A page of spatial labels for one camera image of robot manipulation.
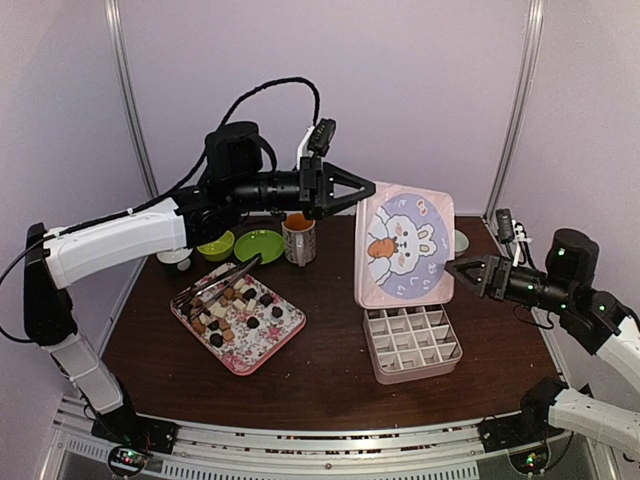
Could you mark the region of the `pink rabbit tin lid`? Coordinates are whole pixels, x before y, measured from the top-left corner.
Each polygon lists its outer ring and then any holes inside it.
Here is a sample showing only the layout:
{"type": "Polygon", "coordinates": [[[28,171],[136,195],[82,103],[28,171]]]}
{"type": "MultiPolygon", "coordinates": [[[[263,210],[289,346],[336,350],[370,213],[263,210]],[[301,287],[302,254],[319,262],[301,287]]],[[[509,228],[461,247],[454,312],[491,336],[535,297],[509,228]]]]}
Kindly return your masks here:
{"type": "Polygon", "coordinates": [[[455,208],[445,193],[385,182],[356,207],[354,297],[365,309],[448,303],[455,208]]]}

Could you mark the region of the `pink divided tin box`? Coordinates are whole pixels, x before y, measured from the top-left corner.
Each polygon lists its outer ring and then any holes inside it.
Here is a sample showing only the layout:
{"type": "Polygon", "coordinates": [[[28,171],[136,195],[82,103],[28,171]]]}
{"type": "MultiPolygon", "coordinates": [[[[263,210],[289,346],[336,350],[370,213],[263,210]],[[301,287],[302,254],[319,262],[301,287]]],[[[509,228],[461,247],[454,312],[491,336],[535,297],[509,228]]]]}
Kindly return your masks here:
{"type": "Polygon", "coordinates": [[[449,374],[463,356],[442,305],[366,310],[363,331],[382,385],[449,374]]]}

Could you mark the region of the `floral pink tray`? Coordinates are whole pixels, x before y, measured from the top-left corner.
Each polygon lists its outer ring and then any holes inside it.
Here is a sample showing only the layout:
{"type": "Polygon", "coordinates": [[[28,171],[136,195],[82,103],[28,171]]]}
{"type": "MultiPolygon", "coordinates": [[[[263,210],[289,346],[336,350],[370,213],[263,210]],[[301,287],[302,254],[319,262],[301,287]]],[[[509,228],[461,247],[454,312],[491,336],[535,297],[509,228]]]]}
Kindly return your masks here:
{"type": "MultiPolygon", "coordinates": [[[[234,266],[224,263],[196,282],[234,266]]],[[[238,376],[254,373],[306,325],[302,310],[249,273],[225,290],[214,287],[182,306],[173,300],[174,316],[238,376]]]]}

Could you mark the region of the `metal serving tongs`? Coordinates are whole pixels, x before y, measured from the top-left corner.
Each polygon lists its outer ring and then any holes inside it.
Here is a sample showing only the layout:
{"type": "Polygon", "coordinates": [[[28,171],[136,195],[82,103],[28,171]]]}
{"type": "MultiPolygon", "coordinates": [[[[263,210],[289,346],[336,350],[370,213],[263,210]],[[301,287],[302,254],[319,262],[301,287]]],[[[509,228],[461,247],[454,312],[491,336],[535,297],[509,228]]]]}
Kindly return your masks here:
{"type": "Polygon", "coordinates": [[[194,285],[180,292],[174,298],[173,303],[176,306],[182,306],[185,303],[200,297],[202,294],[214,287],[220,287],[222,290],[225,290],[227,287],[233,286],[238,280],[242,279],[254,266],[259,265],[262,260],[262,254],[257,253],[249,260],[246,260],[239,265],[214,276],[213,278],[196,282],[194,285]]]}

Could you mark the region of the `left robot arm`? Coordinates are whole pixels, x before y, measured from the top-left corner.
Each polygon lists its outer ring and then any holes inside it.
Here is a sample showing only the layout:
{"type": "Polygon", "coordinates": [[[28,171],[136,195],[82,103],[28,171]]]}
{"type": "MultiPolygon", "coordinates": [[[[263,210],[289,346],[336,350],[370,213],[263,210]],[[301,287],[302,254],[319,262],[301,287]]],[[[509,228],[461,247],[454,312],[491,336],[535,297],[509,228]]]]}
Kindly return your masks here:
{"type": "Polygon", "coordinates": [[[293,171],[263,168],[274,150],[250,121],[218,127],[204,140],[206,168],[197,184],[164,199],[71,227],[29,227],[23,274],[24,329],[62,367],[123,444],[144,433],[116,377],[81,335],[69,286],[94,273],[159,252],[192,249],[218,239],[244,213],[301,211],[319,220],[372,196],[373,182],[325,161],[332,119],[312,127],[293,171]]]}

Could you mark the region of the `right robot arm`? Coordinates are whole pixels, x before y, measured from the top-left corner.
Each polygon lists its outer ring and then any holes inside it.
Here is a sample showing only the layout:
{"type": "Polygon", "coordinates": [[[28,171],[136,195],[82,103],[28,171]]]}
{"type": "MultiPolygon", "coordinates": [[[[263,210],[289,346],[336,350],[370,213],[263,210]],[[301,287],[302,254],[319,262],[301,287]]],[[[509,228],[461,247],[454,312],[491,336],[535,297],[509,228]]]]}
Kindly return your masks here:
{"type": "MultiPolygon", "coordinates": [[[[588,354],[639,385],[639,317],[607,291],[592,286],[599,246],[570,228],[555,231],[546,269],[518,266],[500,255],[449,260],[446,271],[479,298],[511,301],[557,315],[560,327],[588,354]]],[[[570,430],[639,458],[639,415],[602,403],[566,383],[545,378],[521,400],[512,430],[535,440],[549,427],[570,430]]]]}

